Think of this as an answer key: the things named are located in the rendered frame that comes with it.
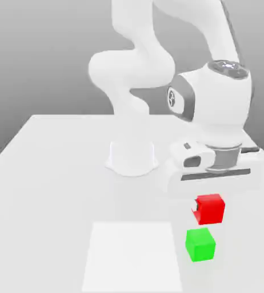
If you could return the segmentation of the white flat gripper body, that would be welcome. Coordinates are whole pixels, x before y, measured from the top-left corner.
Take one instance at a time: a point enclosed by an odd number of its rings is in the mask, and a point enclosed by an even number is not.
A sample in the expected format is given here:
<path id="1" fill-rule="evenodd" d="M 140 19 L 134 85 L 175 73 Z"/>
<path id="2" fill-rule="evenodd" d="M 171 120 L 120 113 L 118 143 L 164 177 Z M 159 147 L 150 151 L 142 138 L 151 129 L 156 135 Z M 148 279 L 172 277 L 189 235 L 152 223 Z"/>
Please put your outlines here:
<path id="1" fill-rule="evenodd" d="M 253 191 L 260 186 L 260 170 L 234 169 L 225 173 L 175 174 L 167 184 L 172 198 L 192 199 L 218 193 L 222 196 Z"/>

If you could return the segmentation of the small red cube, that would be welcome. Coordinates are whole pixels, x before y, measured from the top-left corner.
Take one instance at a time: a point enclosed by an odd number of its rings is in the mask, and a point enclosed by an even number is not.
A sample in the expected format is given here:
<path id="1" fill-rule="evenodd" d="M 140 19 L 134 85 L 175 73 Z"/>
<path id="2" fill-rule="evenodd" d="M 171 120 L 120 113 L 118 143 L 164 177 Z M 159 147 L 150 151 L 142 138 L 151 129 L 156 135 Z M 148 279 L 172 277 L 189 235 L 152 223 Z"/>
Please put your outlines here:
<path id="1" fill-rule="evenodd" d="M 197 209 L 192 212 L 199 225 L 222 223 L 225 202 L 220 194 L 199 195 L 195 202 Z"/>

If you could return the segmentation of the small green cube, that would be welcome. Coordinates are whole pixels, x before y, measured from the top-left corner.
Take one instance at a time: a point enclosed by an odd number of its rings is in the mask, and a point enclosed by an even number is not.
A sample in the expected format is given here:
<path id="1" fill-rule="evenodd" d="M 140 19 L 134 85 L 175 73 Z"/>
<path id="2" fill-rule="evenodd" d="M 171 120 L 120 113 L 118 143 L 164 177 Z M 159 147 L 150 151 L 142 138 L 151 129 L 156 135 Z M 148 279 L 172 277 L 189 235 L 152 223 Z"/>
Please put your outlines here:
<path id="1" fill-rule="evenodd" d="M 201 262 L 214 258 L 216 242 L 208 228 L 189 229 L 185 247 L 192 262 Z"/>

